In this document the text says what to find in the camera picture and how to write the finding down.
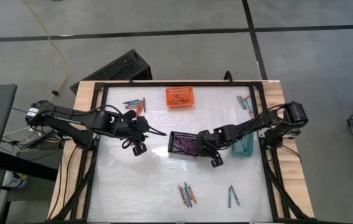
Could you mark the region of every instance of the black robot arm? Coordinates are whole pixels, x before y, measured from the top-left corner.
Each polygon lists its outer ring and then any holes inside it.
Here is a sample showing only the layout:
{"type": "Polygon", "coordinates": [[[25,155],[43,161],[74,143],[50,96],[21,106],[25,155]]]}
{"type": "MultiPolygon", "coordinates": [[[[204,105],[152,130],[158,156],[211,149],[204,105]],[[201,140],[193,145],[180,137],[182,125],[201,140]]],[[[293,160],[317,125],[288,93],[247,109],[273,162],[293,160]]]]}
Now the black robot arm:
{"type": "Polygon", "coordinates": [[[93,135],[101,134],[111,138],[125,139],[123,148],[134,144],[135,156],[147,151],[143,143],[146,138],[144,133],[149,131],[150,126],[144,116],[137,116],[132,110],[122,114],[116,108],[114,109],[117,113],[97,109],[84,112],[56,106],[49,101],[42,100],[31,105],[26,121],[31,127],[48,126],[70,136],[78,147],[85,150],[97,148],[97,139],[93,135]],[[78,129],[75,124],[85,129],[78,129]]]}
{"type": "Polygon", "coordinates": [[[299,129],[307,122],[308,118],[302,105],[292,101],[271,107],[242,124],[229,124],[215,128],[212,134],[208,130],[199,132],[195,142],[195,151],[198,156],[211,157],[213,167],[221,166],[224,162],[218,150],[230,147],[244,135],[269,128],[265,131],[265,144],[268,147],[278,148],[281,147],[285,134],[298,135],[299,129]],[[278,112],[282,109],[284,109],[283,118],[280,118],[278,112]]]}

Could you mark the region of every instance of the concrete floor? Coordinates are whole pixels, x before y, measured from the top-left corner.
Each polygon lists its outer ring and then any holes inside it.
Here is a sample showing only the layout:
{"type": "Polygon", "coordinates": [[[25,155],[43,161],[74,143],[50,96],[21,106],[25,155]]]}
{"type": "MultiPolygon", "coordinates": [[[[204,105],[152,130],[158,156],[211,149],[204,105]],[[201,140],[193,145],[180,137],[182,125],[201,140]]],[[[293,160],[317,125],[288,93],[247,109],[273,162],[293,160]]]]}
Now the concrete floor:
{"type": "MultiPolygon", "coordinates": [[[[248,27],[239,0],[29,2],[52,35],[248,27]]],[[[248,3],[255,27],[353,24],[353,1],[248,3]]],[[[0,37],[35,35],[44,32],[22,1],[0,0],[0,37]]],[[[353,113],[353,30],[266,32],[257,36],[268,78],[281,80],[286,99],[302,103],[309,117],[297,142],[316,217],[353,223],[353,138],[346,127],[346,119],[353,113]]],[[[130,49],[136,49],[151,65],[155,80],[220,79],[226,70],[234,79],[260,79],[248,33],[55,43],[69,69],[65,88],[54,101],[63,106],[73,105],[70,85],[130,49]]],[[[0,84],[18,85],[15,107],[26,109],[48,98],[62,73],[60,57],[46,41],[0,42],[0,84]]],[[[25,126],[24,115],[12,112],[6,131],[25,126]]],[[[36,211],[46,214],[48,201],[34,202],[36,211]]],[[[11,210],[8,223],[38,221],[29,212],[22,212],[28,206],[18,207],[11,210]],[[17,212],[24,217],[17,219],[17,212]]]]}

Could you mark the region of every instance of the orange plastic basket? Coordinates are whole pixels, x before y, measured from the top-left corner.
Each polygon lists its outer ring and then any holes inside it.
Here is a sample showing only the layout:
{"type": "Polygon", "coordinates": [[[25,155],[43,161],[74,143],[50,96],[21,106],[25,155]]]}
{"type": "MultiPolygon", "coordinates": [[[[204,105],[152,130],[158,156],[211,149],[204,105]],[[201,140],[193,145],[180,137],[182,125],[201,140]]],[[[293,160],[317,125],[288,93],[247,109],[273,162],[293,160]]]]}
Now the orange plastic basket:
{"type": "Polygon", "coordinates": [[[166,104],[169,108],[186,108],[194,104],[192,86],[167,88],[166,104]]]}

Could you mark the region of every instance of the marker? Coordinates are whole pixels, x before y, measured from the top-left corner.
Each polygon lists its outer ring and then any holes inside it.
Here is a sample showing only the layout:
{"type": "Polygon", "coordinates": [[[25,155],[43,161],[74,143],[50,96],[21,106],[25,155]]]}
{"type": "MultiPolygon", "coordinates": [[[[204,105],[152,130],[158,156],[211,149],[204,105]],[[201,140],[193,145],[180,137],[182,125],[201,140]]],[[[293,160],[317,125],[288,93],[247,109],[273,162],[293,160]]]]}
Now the marker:
{"type": "Polygon", "coordinates": [[[184,187],[184,193],[185,193],[185,196],[186,196],[186,199],[187,199],[187,203],[189,203],[190,208],[192,208],[193,205],[191,204],[189,191],[187,190],[187,187],[184,187]]]}
{"type": "Polygon", "coordinates": [[[183,191],[183,195],[184,195],[184,198],[186,199],[186,203],[187,203],[187,207],[189,208],[189,200],[187,199],[187,195],[186,195],[186,192],[184,191],[183,187],[182,187],[182,191],[183,191]]]}
{"type": "Polygon", "coordinates": [[[232,207],[232,189],[230,187],[228,188],[228,207],[232,207]]]}
{"type": "Polygon", "coordinates": [[[238,201],[238,198],[237,198],[236,191],[234,191],[234,188],[233,188],[232,185],[230,186],[230,189],[232,189],[232,193],[233,193],[234,199],[235,199],[236,202],[237,202],[237,205],[240,205],[240,202],[238,201]]]}
{"type": "Polygon", "coordinates": [[[189,207],[189,205],[186,202],[186,199],[184,198],[182,187],[180,185],[177,185],[177,186],[179,187],[179,192],[181,193],[183,204],[187,205],[187,207],[189,207]]]}
{"type": "Polygon", "coordinates": [[[131,101],[127,101],[127,102],[124,102],[124,104],[127,104],[127,103],[132,103],[132,102],[135,102],[135,101],[139,101],[139,100],[131,100],[131,101]]]}
{"type": "Polygon", "coordinates": [[[197,203],[197,200],[195,199],[195,196],[194,196],[193,190],[191,189],[191,187],[190,187],[190,186],[189,186],[189,192],[190,192],[191,197],[193,198],[194,203],[197,203]]]}

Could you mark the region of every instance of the black metal frame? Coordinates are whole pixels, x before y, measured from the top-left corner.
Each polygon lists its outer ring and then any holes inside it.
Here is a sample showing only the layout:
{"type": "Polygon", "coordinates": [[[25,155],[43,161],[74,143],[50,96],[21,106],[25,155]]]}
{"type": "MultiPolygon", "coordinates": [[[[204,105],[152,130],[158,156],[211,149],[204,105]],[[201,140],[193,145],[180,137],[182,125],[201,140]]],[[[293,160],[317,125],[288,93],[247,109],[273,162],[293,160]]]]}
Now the black metal frame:
{"type": "MultiPolygon", "coordinates": [[[[252,98],[252,105],[253,105],[253,110],[254,110],[254,114],[255,116],[259,114],[258,112],[258,107],[257,107],[257,101],[256,101],[256,96],[255,96],[255,89],[259,91],[259,95],[260,95],[260,99],[261,99],[261,107],[263,108],[263,110],[267,109],[266,106],[266,101],[265,101],[265,93],[263,91],[263,85],[261,81],[252,81],[252,82],[235,82],[233,81],[233,78],[230,74],[230,72],[228,71],[225,75],[224,80],[228,80],[228,82],[225,81],[218,81],[218,82],[133,82],[133,81],[129,81],[129,82],[123,82],[123,83],[95,83],[95,91],[93,94],[93,100],[92,100],[92,106],[91,109],[95,108],[95,105],[97,104],[97,98],[98,98],[98,93],[99,91],[103,91],[103,95],[102,95],[102,99],[101,99],[101,106],[105,105],[106,103],[106,98],[107,98],[107,94],[108,94],[108,88],[109,87],[131,87],[131,86],[245,86],[245,87],[249,87],[250,90],[250,94],[251,94],[251,98],[252,98]]],[[[260,151],[261,151],[261,156],[262,156],[262,160],[263,160],[263,168],[267,169],[268,167],[266,166],[266,163],[268,162],[268,158],[266,155],[266,147],[263,144],[260,144],[260,151]]],[[[281,171],[280,171],[280,163],[279,160],[277,158],[277,153],[276,151],[274,151],[276,156],[273,155],[273,163],[276,167],[276,176],[277,176],[277,181],[279,183],[281,183],[282,188],[284,188],[283,186],[283,179],[281,176],[281,171]]],[[[80,166],[80,170],[78,173],[78,180],[77,183],[80,183],[80,180],[83,177],[83,170],[85,170],[85,163],[86,163],[86,159],[87,159],[87,153],[84,153],[82,155],[82,160],[81,160],[81,166],[80,166]]],[[[97,156],[92,156],[92,162],[95,164],[96,163],[96,158],[97,156]]],[[[276,200],[275,200],[275,194],[273,191],[273,186],[271,183],[271,180],[265,175],[265,180],[266,180],[266,187],[268,189],[268,196],[269,196],[269,202],[270,202],[270,208],[271,208],[271,213],[272,213],[272,217],[273,220],[277,220],[278,217],[278,212],[277,212],[277,207],[276,207],[276,200]]],[[[92,195],[92,185],[93,185],[93,181],[94,178],[92,178],[92,180],[90,181],[90,183],[88,184],[87,187],[87,195],[85,197],[85,204],[83,206],[83,215],[82,215],[82,219],[81,220],[86,220],[87,219],[87,215],[88,215],[88,209],[89,209],[89,204],[90,204],[90,197],[92,195]]],[[[289,218],[289,209],[287,206],[287,203],[285,202],[285,200],[283,198],[281,198],[282,201],[282,206],[283,206],[283,210],[285,209],[285,217],[289,218]]],[[[76,214],[76,207],[77,204],[74,205],[74,208],[72,209],[71,212],[71,218],[75,218],[75,214],[76,214]]]]}
{"type": "Polygon", "coordinates": [[[33,175],[45,180],[56,181],[57,169],[20,159],[16,156],[0,152],[0,169],[7,169],[21,174],[33,175]]]}

